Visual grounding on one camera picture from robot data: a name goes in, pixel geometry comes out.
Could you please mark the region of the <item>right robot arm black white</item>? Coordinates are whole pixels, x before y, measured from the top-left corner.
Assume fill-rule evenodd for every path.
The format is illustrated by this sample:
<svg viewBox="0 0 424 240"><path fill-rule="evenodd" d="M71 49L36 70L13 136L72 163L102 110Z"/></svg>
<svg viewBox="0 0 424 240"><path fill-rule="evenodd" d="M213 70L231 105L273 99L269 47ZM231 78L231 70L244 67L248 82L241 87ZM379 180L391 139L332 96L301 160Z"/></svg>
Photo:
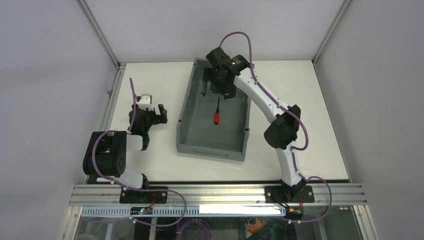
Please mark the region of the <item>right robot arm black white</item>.
<svg viewBox="0 0 424 240"><path fill-rule="evenodd" d="M231 99L241 90L259 107L270 124L263 134L265 141L276 150L281 167L282 192L277 199L292 200L306 186L293 151L301 126L301 109L280 100L259 80L254 65L242 55L230 57L217 47L206 55L206 60L210 67L203 71L206 86L202 95L212 92Z"/></svg>

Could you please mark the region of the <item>red handled screwdriver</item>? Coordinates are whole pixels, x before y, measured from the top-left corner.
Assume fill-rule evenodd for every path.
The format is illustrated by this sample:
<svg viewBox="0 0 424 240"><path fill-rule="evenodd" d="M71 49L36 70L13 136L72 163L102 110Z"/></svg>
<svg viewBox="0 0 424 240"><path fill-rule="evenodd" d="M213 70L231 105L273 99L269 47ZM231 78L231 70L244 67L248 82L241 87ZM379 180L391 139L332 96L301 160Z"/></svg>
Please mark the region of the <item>red handled screwdriver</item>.
<svg viewBox="0 0 424 240"><path fill-rule="evenodd" d="M216 106L216 110L215 110L215 114L214 114L214 119L213 119L213 123L215 125L218 125L220 122L220 97L218 98L217 101L217 106Z"/></svg>

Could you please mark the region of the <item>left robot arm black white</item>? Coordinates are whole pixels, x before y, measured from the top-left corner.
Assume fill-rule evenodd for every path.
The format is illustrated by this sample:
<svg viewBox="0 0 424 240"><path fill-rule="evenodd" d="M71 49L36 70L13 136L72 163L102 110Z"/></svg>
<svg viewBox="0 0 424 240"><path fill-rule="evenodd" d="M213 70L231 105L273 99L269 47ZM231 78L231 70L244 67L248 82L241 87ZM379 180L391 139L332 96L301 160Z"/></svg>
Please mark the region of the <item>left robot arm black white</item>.
<svg viewBox="0 0 424 240"><path fill-rule="evenodd" d="M140 108L134 104L128 113L128 130L94 131L91 134L82 169L87 176L103 178L118 184L125 190L150 189L145 174L127 167L127 152L147 150L150 143L149 131L153 125L168 122L167 110L163 104L156 109Z"/></svg>

